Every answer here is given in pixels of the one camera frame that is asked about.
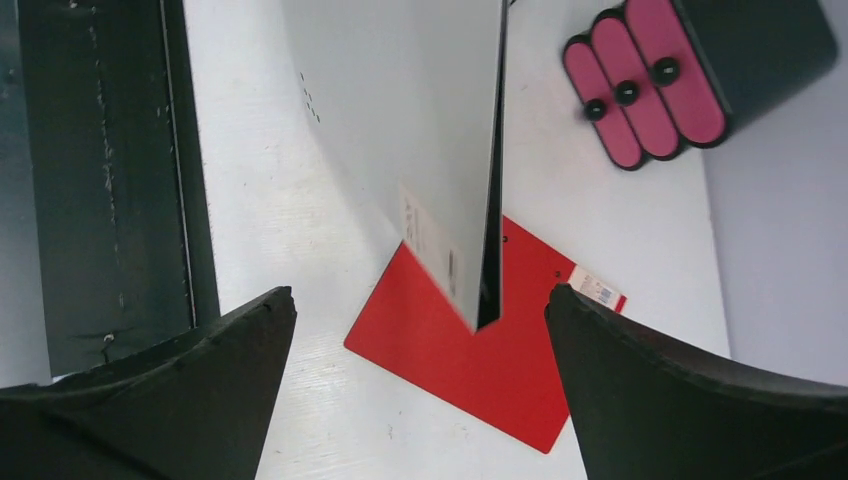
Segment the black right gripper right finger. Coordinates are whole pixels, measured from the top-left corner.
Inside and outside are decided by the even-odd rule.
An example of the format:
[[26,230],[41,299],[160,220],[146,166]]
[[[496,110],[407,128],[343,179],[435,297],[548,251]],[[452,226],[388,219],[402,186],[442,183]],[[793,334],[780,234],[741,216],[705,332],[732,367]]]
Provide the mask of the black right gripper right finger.
[[847,390],[745,365],[566,284],[545,320],[591,479],[843,479]]

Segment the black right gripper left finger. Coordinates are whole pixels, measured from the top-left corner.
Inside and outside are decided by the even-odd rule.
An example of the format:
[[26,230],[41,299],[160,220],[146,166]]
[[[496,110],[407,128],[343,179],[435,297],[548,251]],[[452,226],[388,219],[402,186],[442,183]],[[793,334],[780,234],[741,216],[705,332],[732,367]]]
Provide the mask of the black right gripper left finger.
[[131,356],[3,389],[2,477],[254,478],[296,319],[277,287]]

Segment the red binder folder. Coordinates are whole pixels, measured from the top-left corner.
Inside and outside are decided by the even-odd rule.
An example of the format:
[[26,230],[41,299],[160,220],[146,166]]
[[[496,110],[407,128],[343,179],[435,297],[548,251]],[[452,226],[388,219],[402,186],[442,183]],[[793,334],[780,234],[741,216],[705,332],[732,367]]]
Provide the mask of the red binder folder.
[[347,335],[353,353],[547,454],[569,408],[544,317],[558,283],[621,312],[627,298],[509,218],[503,314],[473,333],[400,246]]

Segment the white binder cover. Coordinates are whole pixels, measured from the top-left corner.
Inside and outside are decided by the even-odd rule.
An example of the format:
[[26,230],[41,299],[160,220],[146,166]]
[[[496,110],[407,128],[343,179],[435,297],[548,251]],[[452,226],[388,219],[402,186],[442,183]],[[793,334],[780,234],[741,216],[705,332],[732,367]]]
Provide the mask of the white binder cover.
[[505,1],[286,1],[326,157],[471,331],[501,317]]

